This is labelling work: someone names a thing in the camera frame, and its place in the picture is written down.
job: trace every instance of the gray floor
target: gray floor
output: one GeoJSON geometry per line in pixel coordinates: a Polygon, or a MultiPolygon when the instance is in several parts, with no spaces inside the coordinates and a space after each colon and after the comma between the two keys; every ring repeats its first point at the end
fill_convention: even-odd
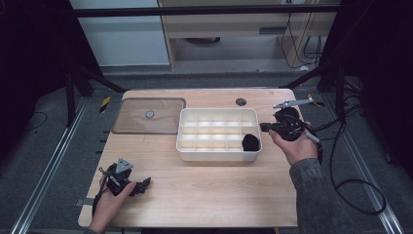
{"type": "MultiPolygon", "coordinates": [[[[216,44],[197,45],[182,41],[177,54],[176,68],[171,71],[145,71],[138,75],[111,75],[107,78],[130,89],[177,89],[177,88],[238,88],[277,87],[298,78],[305,71],[289,68],[282,58],[280,45],[275,38],[221,38],[216,44]]],[[[318,94],[313,79],[295,90],[296,98],[307,98],[311,93],[315,101],[328,103],[332,94],[318,94]]],[[[94,83],[93,97],[77,97],[77,103],[87,102],[85,113],[70,140],[64,157],[53,178],[30,231],[37,233],[67,233],[81,231],[77,223],[80,208],[74,206],[88,192],[94,169],[104,147],[107,132],[112,127],[120,107],[122,94],[116,94],[94,83]],[[102,100],[111,96],[105,113],[98,113],[102,100]]],[[[357,104],[349,99],[349,106],[357,104]]],[[[303,105],[300,107],[305,120],[320,126],[333,119],[328,107],[303,105]]],[[[13,161],[0,177],[1,209],[0,229],[8,233],[18,219],[42,172],[65,131],[65,92],[58,90],[42,97],[32,120],[13,153],[13,161]]],[[[366,167],[376,179],[388,204],[404,233],[413,233],[413,181],[402,167],[388,164],[384,150],[373,135],[366,118],[358,109],[347,118],[351,139],[357,145],[366,167]]],[[[319,133],[320,138],[334,137],[337,126],[319,133]]],[[[328,172],[328,159],[332,140],[325,140],[323,167],[328,172]]],[[[360,177],[350,148],[343,136],[334,152],[333,173],[336,181],[360,177]]],[[[370,197],[363,185],[347,185],[343,193],[360,207],[372,209],[370,197]]],[[[382,217],[366,215],[346,206],[346,209],[365,233],[392,233],[385,229],[382,217]]],[[[282,228],[281,233],[296,233],[295,227],[282,228]]]]}

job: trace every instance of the gray sleeve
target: gray sleeve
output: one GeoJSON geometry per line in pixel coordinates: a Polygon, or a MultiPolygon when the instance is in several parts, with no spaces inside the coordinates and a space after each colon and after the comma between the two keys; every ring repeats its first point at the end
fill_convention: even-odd
{"type": "Polygon", "coordinates": [[[317,159],[305,159],[289,170],[297,191],[297,221],[300,234],[359,233],[344,211],[331,183],[323,175],[317,159]]]}

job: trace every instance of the wooden table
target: wooden table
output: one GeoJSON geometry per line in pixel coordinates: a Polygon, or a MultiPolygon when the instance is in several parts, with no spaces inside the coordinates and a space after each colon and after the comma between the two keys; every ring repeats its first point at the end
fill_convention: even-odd
{"type": "MultiPolygon", "coordinates": [[[[284,89],[145,90],[124,98],[185,98],[186,107],[253,108],[258,122],[276,120],[273,104],[295,99],[284,89]],[[245,98],[246,105],[236,105],[245,98]]],[[[152,177],[146,193],[130,197],[114,219],[119,227],[281,227],[296,226],[295,189],[282,151],[266,133],[254,162],[185,162],[176,135],[110,134],[98,163],[107,169],[119,157],[134,164],[130,180],[152,177]]],[[[98,192],[96,169],[88,197],[98,192]]],[[[92,207],[83,206],[81,226],[89,226],[92,207]]]]}

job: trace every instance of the black cable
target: black cable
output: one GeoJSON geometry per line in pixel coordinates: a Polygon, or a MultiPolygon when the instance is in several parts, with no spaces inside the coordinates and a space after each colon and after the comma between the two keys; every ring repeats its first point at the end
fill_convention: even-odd
{"type": "Polygon", "coordinates": [[[46,123],[46,121],[48,121],[48,115],[47,115],[46,113],[41,112],[41,111],[36,111],[36,112],[34,112],[34,114],[43,114],[43,115],[45,116],[45,119],[43,120],[42,123],[40,123],[39,125],[37,125],[37,126],[35,126],[35,127],[32,127],[32,128],[30,128],[30,129],[24,129],[25,132],[38,129],[38,128],[40,128],[42,125],[44,125],[44,124],[46,123]]]}
{"type": "Polygon", "coordinates": [[[321,36],[319,36],[319,41],[317,43],[316,67],[319,66],[320,59],[321,59],[321,36]]]}
{"type": "Polygon", "coordinates": [[[345,125],[346,125],[345,122],[342,122],[342,123],[341,123],[340,128],[339,128],[339,131],[337,132],[337,136],[336,136],[336,138],[334,139],[333,146],[332,146],[332,149],[331,149],[330,160],[329,160],[329,170],[330,170],[331,183],[332,183],[332,185],[333,185],[333,187],[334,187],[334,190],[335,190],[336,193],[339,195],[339,197],[340,197],[344,202],[346,202],[350,207],[352,207],[353,209],[359,211],[360,213],[366,214],[366,215],[378,215],[378,214],[380,214],[382,211],[385,210],[385,208],[386,208],[386,206],[387,206],[387,203],[386,203],[386,198],[385,198],[383,192],[380,191],[380,189],[379,189],[377,186],[375,186],[374,184],[372,184],[372,183],[370,183],[370,182],[368,182],[368,181],[365,181],[365,180],[362,180],[362,179],[358,179],[358,178],[346,179],[346,180],[340,182],[338,185],[336,185],[336,183],[335,183],[335,181],[334,181],[333,170],[332,170],[333,155],[334,155],[335,147],[336,147],[336,145],[337,145],[339,133],[342,131],[342,129],[344,128],[345,125]],[[339,188],[340,188],[341,186],[343,186],[343,185],[346,184],[346,183],[350,183],[350,182],[356,182],[356,183],[366,184],[366,185],[372,187],[374,190],[376,190],[376,191],[380,194],[380,196],[382,197],[382,201],[383,201],[382,208],[381,208],[379,211],[371,212],[371,211],[363,210],[363,209],[357,207],[356,205],[354,205],[353,203],[351,203],[351,202],[339,191],[339,188]]]}
{"type": "Polygon", "coordinates": [[[303,65],[309,65],[309,64],[311,64],[310,62],[305,62],[305,61],[302,61],[302,60],[300,59],[300,57],[299,57],[299,55],[298,55],[297,46],[295,45],[294,37],[292,36],[292,31],[291,31],[290,25],[291,25],[291,13],[288,14],[288,21],[287,21],[286,26],[285,26],[285,31],[284,31],[284,33],[282,34],[282,53],[284,54],[284,57],[285,57],[285,60],[286,60],[286,64],[288,65],[289,68],[299,68],[299,67],[301,67],[301,66],[303,66],[303,65]],[[303,64],[301,64],[301,65],[299,65],[299,66],[292,66],[292,65],[289,64],[288,59],[287,59],[287,57],[286,57],[285,50],[284,50],[284,48],[283,48],[283,38],[284,38],[284,35],[285,35],[285,33],[286,33],[286,31],[287,31],[288,28],[289,28],[289,33],[290,33],[290,35],[291,35],[291,41],[292,41],[292,44],[293,44],[293,46],[294,46],[295,55],[297,56],[298,60],[303,63],[303,64]]]}
{"type": "Polygon", "coordinates": [[[348,81],[347,79],[344,79],[344,82],[351,90],[353,90],[354,93],[361,95],[361,88],[357,87],[355,84],[348,81]]]}
{"type": "Polygon", "coordinates": [[[317,49],[315,52],[307,52],[307,47],[310,43],[310,39],[311,39],[311,36],[307,38],[306,43],[304,44],[304,49],[303,49],[304,57],[307,59],[319,59],[321,56],[321,36],[319,36],[319,41],[317,43],[317,49]]]}
{"type": "Polygon", "coordinates": [[[99,201],[102,193],[108,189],[106,188],[103,190],[104,185],[106,184],[106,180],[107,180],[107,172],[103,168],[99,168],[99,171],[103,173],[104,178],[103,178],[102,184],[100,185],[99,192],[96,194],[96,196],[94,196],[94,204],[92,205],[92,216],[94,216],[94,211],[96,210],[97,202],[99,201]]]}
{"type": "MultiPolygon", "coordinates": [[[[359,104],[356,104],[356,105],[352,106],[351,108],[347,109],[347,110],[346,110],[346,113],[345,113],[345,117],[347,118],[347,117],[353,116],[353,115],[354,115],[355,113],[357,113],[357,112],[353,112],[353,113],[351,113],[351,112],[352,112],[353,110],[357,109],[357,108],[360,108],[360,105],[359,105],[359,104]]],[[[338,123],[339,121],[340,121],[340,119],[337,118],[337,119],[335,119],[335,120],[333,120],[333,121],[331,121],[331,122],[328,122],[327,124],[324,124],[324,125],[321,125],[321,126],[315,128],[315,129],[313,129],[313,130],[314,130],[315,132],[319,132],[319,131],[328,129],[329,127],[333,126],[334,124],[338,123]]],[[[337,133],[338,136],[341,135],[343,132],[344,132],[344,129],[343,129],[341,132],[338,132],[338,133],[337,133]]],[[[332,140],[332,139],[335,139],[335,138],[337,138],[337,136],[330,137],[330,138],[321,138],[320,140],[332,140]]]]}

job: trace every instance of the hand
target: hand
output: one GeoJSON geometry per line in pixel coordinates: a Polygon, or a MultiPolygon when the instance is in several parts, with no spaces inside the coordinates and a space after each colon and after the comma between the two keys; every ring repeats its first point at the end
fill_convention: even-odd
{"type": "Polygon", "coordinates": [[[318,158],[317,144],[305,134],[294,141],[284,140],[277,132],[272,130],[269,131],[269,134],[273,139],[273,143],[282,149],[290,166],[303,159],[318,158]]]}
{"type": "Polygon", "coordinates": [[[109,189],[106,189],[107,186],[105,184],[103,188],[104,192],[97,202],[94,210],[94,219],[89,229],[97,233],[104,233],[106,227],[121,209],[127,197],[133,192],[135,186],[136,182],[130,182],[118,196],[115,196],[109,189]]]}

